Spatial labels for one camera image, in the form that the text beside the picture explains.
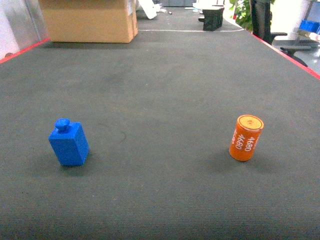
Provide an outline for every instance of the black box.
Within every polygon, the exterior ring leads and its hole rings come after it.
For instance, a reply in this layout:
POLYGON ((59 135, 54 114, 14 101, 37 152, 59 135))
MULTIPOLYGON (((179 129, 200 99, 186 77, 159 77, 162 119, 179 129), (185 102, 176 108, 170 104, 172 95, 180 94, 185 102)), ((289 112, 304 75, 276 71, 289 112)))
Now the black box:
POLYGON ((224 10, 225 8, 223 6, 213 6, 210 9, 203 9, 203 31, 214 31, 220 28, 224 20, 224 10))

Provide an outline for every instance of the red edge strip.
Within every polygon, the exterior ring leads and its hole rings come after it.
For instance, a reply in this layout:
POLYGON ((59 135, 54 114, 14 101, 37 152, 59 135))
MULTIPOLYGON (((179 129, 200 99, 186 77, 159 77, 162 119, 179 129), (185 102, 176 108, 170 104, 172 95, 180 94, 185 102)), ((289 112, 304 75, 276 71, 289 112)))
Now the red edge strip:
POLYGON ((266 43, 265 41, 263 41, 261 38, 253 35, 254 37, 256 37, 259 41, 261 41, 262 43, 264 43, 265 45, 267 45, 269 48, 273 49, 274 51, 276 51, 278 54, 280 54, 281 56, 283 56, 284 58, 288 59, 290 62, 294 63, 295 65, 297 65, 298 67, 302 68, 303 70, 305 70, 307 73, 311 74, 312 76, 314 76, 315 78, 317 78, 318 80, 320 80, 320 74, 318 74, 317 72, 313 71, 311 68, 303 66, 301 63, 297 62, 296 60, 292 59, 291 57, 289 57, 288 55, 284 54, 282 51, 278 50, 277 48, 275 48, 274 46, 271 46, 270 44, 266 43))
POLYGON ((3 64, 4 62, 6 62, 6 61, 8 61, 8 60, 10 60, 10 59, 12 59, 12 58, 14 58, 14 57, 16 57, 16 56, 19 56, 20 54, 23 54, 23 53, 25 53, 26 51, 29 51, 29 50, 31 50, 31 49, 33 49, 33 48, 35 48, 35 47, 37 47, 37 46, 39 46, 39 45, 47 42, 47 41, 49 41, 49 40, 50 40, 50 38, 43 39, 43 40, 41 40, 41 41, 39 41, 39 42, 31 45, 31 46, 28 46, 28 47, 22 49, 21 51, 18 51, 18 52, 14 53, 14 54, 12 54, 12 55, 10 55, 10 56, 8 56, 8 57, 5 57, 5 58, 3 58, 3 59, 0 59, 0 64, 3 64))

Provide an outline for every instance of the battery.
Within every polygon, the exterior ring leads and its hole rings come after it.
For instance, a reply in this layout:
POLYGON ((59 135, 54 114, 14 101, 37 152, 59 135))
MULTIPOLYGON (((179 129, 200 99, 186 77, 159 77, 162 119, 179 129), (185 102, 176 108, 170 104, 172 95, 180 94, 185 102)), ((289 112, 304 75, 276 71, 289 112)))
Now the battery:
POLYGON ((263 128, 264 122, 258 117, 239 116, 229 147, 231 157, 242 162, 251 159, 263 128))

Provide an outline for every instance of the blue bin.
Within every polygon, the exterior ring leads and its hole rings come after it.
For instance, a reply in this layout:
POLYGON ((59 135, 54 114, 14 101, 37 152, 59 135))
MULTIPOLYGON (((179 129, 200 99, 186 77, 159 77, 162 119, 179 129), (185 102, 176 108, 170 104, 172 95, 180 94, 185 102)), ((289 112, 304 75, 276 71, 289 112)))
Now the blue bin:
POLYGON ((302 20, 299 29, 307 31, 307 23, 306 20, 302 20))
POLYGON ((316 33, 319 27, 320 27, 319 22, 303 20, 300 24, 299 29, 305 30, 311 33, 316 33))

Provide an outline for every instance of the printed number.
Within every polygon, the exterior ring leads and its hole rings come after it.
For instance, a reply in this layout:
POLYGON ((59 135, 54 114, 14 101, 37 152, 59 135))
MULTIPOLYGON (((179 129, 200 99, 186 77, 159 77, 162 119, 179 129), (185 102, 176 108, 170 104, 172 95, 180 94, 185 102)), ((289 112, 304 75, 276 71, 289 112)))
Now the printed number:
POLYGON ((256 148, 257 143, 258 143, 258 140, 259 140, 259 137, 256 139, 255 144, 254 144, 254 146, 253 146, 253 149, 255 149, 255 148, 256 148))
POLYGON ((249 139, 248 139, 248 141, 246 142, 246 145, 245 145, 245 151, 246 152, 249 152, 249 151, 251 151, 251 149, 252 149, 252 146, 253 146, 253 144, 254 144, 254 138, 253 137, 250 137, 249 139))
POLYGON ((232 136, 232 144, 235 143, 236 135, 237 135, 237 130, 234 130, 234 133, 233 133, 233 136, 232 136))
POLYGON ((245 139, 246 138, 242 134, 238 136, 237 142, 235 145, 236 149, 238 149, 238 150, 242 149, 242 146, 244 145, 243 143, 245 142, 245 139))

